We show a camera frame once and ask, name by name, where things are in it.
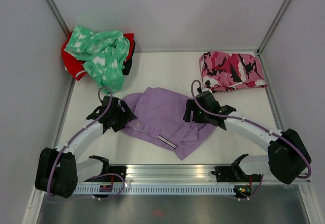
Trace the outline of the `purple trousers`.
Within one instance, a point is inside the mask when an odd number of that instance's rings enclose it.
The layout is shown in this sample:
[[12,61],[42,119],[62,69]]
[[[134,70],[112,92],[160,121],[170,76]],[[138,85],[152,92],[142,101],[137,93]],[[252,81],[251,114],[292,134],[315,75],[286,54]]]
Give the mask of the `purple trousers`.
[[122,132],[173,151],[182,161],[197,150],[215,131],[211,124],[185,122],[188,96],[165,89],[147,88],[123,98],[137,117]]

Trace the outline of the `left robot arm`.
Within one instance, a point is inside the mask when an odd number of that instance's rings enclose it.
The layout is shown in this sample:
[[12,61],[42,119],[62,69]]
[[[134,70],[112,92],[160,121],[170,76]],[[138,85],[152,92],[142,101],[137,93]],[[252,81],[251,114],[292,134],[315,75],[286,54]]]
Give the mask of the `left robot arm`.
[[83,162],[78,159],[107,130],[118,132],[136,118],[125,101],[105,96],[101,105],[86,117],[85,126],[67,142],[41,151],[35,188],[67,199],[83,182],[108,182],[109,188],[114,182],[124,182],[125,167],[111,167],[107,158],[98,155],[91,155]]

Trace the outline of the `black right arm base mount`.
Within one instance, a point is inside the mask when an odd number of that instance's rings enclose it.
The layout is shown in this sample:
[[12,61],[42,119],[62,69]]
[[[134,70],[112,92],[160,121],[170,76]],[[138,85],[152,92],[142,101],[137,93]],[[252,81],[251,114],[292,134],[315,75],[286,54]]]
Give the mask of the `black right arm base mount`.
[[211,174],[219,183],[255,183],[262,179],[259,174],[246,175],[243,171],[233,169],[231,166],[217,166],[211,171]]

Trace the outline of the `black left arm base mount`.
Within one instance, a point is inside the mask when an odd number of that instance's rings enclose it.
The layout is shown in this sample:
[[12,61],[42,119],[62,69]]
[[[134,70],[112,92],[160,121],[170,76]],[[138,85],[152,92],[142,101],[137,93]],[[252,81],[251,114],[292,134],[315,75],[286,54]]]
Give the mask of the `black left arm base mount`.
[[122,182],[118,175],[124,180],[126,177],[126,170],[126,166],[110,166],[109,170],[105,172],[110,173],[110,175],[99,178],[89,178],[85,182],[109,182],[110,184]]

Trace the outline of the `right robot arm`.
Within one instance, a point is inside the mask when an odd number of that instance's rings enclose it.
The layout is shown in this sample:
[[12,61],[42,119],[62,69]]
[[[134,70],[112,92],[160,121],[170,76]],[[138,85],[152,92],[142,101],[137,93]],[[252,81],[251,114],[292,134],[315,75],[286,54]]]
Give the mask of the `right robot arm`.
[[311,175],[311,157],[299,134],[292,129],[274,130],[245,117],[234,107],[221,106],[208,91],[186,101],[186,122],[210,124],[235,133],[263,149],[265,155],[243,154],[231,164],[236,181],[250,175],[272,175],[284,184]]

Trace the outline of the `pink camouflage trousers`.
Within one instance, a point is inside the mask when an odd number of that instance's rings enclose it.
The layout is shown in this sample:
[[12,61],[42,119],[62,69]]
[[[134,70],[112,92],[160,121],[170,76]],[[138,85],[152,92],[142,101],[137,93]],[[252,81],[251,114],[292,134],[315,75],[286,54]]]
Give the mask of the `pink camouflage trousers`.
[[268,86],[259,58],[250,54],[209,51],[199,64],[202,85],[212,92]]

